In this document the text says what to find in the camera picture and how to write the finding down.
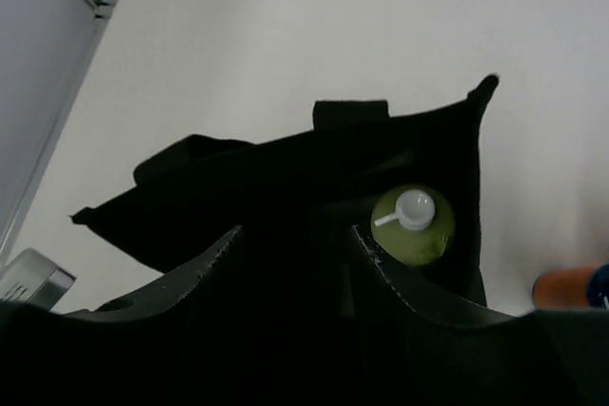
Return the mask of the black canvas bag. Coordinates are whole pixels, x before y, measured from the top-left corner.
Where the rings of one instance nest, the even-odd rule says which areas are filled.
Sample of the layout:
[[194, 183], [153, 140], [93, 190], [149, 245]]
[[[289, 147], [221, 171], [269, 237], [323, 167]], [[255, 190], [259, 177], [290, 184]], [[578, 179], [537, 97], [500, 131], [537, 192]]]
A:
[[429, 278], [482, 304], [480, 130], [499, 81], [488, 75], [462, 101], [403, 116], [384, 100], [319, 101], [311, 130], [265, 143], [191, 134], [139, 163], [131, 189], [71, 219], [166, 273], [236, 225], [302, 234], [311, 257], [314, 243], [367, 222], [383, 193], [421, 185], [456, 219]]

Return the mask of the orange bottle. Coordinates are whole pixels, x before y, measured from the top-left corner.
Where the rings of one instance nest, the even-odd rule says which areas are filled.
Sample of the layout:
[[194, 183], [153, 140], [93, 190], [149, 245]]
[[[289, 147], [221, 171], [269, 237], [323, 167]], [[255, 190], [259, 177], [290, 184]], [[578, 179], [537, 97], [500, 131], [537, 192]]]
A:
[[608, 309], [608, 264], [553, 270], [532, 287], [538, 309]]

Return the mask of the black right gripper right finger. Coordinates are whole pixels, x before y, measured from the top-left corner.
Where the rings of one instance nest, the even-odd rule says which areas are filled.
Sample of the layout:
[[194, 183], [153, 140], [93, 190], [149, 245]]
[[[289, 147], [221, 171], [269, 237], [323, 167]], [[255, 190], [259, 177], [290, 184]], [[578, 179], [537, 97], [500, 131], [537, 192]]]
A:
[[359, 227], [350, 279], [373, 405], [608, 401], [605, 311], [493, 311], [395, 261]]

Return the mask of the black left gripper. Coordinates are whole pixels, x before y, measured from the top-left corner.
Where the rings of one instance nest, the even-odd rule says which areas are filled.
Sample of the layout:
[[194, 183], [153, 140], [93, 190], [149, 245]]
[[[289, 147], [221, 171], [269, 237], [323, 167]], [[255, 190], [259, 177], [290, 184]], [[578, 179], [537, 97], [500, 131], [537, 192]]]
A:
[[28, 248], [1, 269], [1, 301], [28, 303], [50, 311], [75, 282], [70, 272]]

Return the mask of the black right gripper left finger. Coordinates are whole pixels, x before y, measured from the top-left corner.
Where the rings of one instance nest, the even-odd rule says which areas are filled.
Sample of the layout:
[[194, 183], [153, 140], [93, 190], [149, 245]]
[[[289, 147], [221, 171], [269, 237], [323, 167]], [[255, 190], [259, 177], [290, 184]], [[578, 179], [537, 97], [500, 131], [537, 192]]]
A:
[[5, 405], [227, 405], [241, 345], [246, 235], [95, 311], [1, 305]]

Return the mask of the green bottle white cap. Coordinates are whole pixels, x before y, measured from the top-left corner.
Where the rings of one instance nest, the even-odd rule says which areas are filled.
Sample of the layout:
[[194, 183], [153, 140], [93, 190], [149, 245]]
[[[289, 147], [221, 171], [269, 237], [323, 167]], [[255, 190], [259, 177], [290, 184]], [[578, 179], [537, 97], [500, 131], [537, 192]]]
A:
[[422, 184], [393, 187], [371, 212], [373, 240], [395, 260], [424, 267], [439, 260], [456, 237], [454, 211], [437, 190]]

